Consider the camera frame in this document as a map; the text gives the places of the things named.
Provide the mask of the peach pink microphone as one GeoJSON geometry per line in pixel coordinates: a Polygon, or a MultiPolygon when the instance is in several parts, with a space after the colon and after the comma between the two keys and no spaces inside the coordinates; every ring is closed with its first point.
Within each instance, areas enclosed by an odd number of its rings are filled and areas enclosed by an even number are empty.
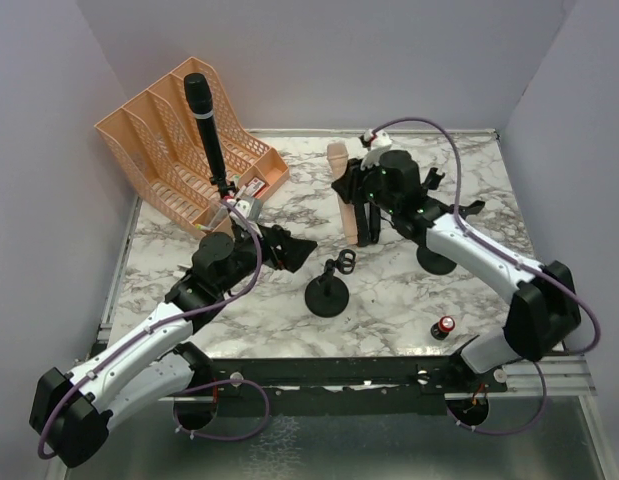
{"type": "Polygon", "coordinates": [[[327,146],[327,161],[332,171],[332,189],[337,193],[342,226],[348,245],[358,243],[358,228],[354,206],[350,203],[350,194],[345,173],[348,167],[349,154],[343,142],[333,142],[327,146]]]}

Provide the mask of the black microphone silver grille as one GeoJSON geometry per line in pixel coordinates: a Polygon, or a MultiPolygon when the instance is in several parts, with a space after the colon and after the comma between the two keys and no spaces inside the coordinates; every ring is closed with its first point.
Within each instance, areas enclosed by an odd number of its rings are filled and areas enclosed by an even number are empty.
{"type": "Polygon", "coordinates": [[[357,202],[354,204],[354,217],[357,228],[357,245],[365,247],[370,243],[369,223],[366,214],[366,204],[357,202]]]}

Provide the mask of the black microphone white band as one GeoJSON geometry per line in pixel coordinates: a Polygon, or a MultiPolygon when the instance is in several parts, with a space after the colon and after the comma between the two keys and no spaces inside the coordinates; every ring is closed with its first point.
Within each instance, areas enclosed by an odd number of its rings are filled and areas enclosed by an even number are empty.
{"type": "Polygon", "coordinates": [[[190,73],[185,76],[183,85],[186,101],[195,119],[211,174],[227,177],[216,130],[213,96],[207,79],[201,73],[190,73]]]}

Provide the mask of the black tripod microphone stand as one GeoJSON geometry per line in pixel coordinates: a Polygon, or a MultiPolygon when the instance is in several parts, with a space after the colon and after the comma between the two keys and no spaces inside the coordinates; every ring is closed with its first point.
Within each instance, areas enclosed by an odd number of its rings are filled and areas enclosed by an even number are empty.
{"type": "Polygon", "coordinates": [[[226,176],[212,176],[210,178],[210,183],[217,189],[221,200],[234,198],[238,193],[236,183],[226,176]]]}

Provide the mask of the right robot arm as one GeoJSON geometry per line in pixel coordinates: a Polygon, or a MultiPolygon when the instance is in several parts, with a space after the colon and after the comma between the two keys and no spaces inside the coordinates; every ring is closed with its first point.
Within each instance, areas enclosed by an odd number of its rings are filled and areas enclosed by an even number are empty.
{"type": "Polygon", "coordinates": [[[358,215],[365,209],[390,216],[393,228],[417,244],[419,264],[435,275],[461,266],[482,280],[509,306],[503,326],[468,341],[456,353],[457,368],[475,375],[524,359],[539,361],[581,323],[573,277],[554,261],[543,265],[517,254],[465,223],[484,204],[447,205],[430,196],[442,175],[431,168],[422,176],[404,150],[388,150],[364,166],[333,144],[327,160],[332,188],[341,204],[346,234],[361,234],[358,215]]]}

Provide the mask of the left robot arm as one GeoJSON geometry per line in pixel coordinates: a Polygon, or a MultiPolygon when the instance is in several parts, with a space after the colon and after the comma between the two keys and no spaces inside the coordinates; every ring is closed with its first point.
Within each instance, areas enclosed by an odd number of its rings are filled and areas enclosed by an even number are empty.
{"type": "Polygon", "coordinates": [[[278,225],[232,228],[206,235],[165,300],[115,344],[40,377],[29,419],[40,458],[79,466],[138,411],[196,381],[211,383],[211,362],[189,338],[246,295],[262,267],[295,272],[317,247],[278,225]]]}

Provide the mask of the red white staples box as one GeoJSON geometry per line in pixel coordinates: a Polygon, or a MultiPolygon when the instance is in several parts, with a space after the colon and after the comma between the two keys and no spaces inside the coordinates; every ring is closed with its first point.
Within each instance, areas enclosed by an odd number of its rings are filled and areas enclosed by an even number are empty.
{"type": "Polygon", "coordinates": [[[265,187],[266,182],[264,180],[254,177],[244,186],[243,195],[248,197],[257,197],[265,187]]]}

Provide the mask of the peach plastic file organizer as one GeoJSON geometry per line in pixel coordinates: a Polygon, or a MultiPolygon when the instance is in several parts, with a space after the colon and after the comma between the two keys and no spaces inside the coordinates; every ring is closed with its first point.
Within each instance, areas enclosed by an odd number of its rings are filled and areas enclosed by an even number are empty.
{"type": "Polygon", "coordinates": [[[252,178],[266,182],[257,196],[268,200],[289,178],[278,151],[245,130],[215,69],[191,57],[95,126],[138,195],[182,230],[200,239],[230,232],[229,220],[214,221],[217,189],[193,114],[186,101],[186,75],[203,74],[210,86],[227,177],[238,187],[252,178]]]}

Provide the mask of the red black small bottle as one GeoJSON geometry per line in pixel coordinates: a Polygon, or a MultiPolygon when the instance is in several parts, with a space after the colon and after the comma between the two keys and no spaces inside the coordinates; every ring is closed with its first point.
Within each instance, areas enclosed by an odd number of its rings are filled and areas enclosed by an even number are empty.
{"type": "Polygon", "coordinates": [[[449,336],[455,329],[455,326],[456,323],[453,317],[443,316],[431,326],[430,333],[434,339],[442,341],[449,336]]]}

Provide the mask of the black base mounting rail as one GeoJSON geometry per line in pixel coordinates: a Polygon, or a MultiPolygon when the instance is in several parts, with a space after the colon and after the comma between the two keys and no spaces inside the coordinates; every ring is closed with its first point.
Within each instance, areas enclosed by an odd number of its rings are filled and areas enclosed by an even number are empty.
{"type": "Polygon", "coordinates": [[[174,397],[186,417],[442,415],[447,395],[507,389],[456,355],[212,360],[190,342],[174,351],[194,372],[191,392],[174,397]]]}

